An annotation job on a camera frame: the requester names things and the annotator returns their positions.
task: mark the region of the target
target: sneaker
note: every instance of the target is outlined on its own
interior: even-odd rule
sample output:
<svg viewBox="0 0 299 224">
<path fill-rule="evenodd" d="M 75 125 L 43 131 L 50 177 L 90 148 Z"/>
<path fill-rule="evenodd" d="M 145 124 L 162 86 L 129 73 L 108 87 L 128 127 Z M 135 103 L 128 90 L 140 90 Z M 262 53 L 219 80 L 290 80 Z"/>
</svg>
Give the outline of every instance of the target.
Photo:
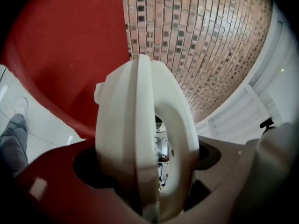
<svg viewBox="0 0 299 224">
<path fill-rule="evenodd" d="M 26 117 L 27 110 L 28 110 L 28 101 L 26 98 L 23 97 L 23 98 L 19 99 L 17 101 L 17 103 L 15 104 L 14 113 L 21 114 L 24 117 Z"/>
</svg>

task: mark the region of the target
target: gray pants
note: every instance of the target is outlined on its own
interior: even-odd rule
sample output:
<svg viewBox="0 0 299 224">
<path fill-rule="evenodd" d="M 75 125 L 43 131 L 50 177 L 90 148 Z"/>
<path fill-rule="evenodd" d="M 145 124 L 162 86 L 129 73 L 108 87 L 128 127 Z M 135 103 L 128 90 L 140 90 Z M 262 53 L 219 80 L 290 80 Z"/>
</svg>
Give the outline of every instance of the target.
<svg viewBox="0 0 299 224">
<path fill-rule="evenodd" d="M 0 136 L 0 153 L 13 176 L 17 176 L 27 165 L 28 126 L 21 114 L 15 114 Z"/>
</svg>

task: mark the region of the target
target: person's leg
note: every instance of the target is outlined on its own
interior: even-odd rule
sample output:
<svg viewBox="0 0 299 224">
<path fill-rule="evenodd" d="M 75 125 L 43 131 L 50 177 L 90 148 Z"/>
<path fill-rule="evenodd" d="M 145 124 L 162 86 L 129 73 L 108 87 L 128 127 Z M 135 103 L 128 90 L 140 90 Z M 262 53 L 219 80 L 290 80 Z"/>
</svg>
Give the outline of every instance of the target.
<svg viewBox="0 0 299 224">
<path fill-rule="evenodd" d="M 17 176 L 28 165 L 26 155 L 28 126 L 24 118 L 27 106 L 25 98 L 17 102 L 15 115 L 0 136 L 0 153 L 13 176 Z"/>
</svg>

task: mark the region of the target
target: white wall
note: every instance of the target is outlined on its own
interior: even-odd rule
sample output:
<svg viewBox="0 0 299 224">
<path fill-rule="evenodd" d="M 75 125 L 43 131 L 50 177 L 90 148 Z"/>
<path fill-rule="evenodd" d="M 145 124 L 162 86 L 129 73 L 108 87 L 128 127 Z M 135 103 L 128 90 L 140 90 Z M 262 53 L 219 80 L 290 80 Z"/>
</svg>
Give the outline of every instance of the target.
<svg viewBox="0 0 299 224">
<path fill-rule="evenodd" d="M 264 129 L 259 125 L 267 118 L 272 117 L 275 126 L 290 121 L 298 104 L 299 76 L 294 72 L 298 65 L 296 37 L 274 4 L 269 32 L 254 66 L 235 92 L 196 125 L 197 134 L 245 144 L 261 137 Z"/>
</svg>

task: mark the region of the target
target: black hole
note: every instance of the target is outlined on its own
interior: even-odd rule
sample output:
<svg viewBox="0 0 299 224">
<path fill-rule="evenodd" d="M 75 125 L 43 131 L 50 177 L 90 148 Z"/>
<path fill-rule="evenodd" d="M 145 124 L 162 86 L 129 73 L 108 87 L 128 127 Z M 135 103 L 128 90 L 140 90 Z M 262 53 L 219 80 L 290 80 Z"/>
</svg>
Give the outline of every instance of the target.
<svg viewBox="0 0 299 224">
<path fill-rule="evenodd" d="M 158 116 L 155 116 L 155 119 L 156 119 L 156 123 L 162 123 L 162 120 Z"/>
<path fill-rule="evenodd" d="M 144 21 L 144 16 L 138 16 L 138 21 Z"/>
<path fill-rule="evenodd" d="M 93 188 L 117 187 L 115 179 L 101 173 L 95 146 L 84 149 L 74 158 L 73 169 L 82 182 Z"/>
<path fill-rule="evenodd" d="M 144 6 L 138 6 L 137 8 L 138 8 L 139 12 L 143 12 L 144 11 Z"/>
<path fill-rule="evenodd" d="M 185 32 L 184 31 L 179 31 L 178 36 L 184 36 Z"/>
</svg>

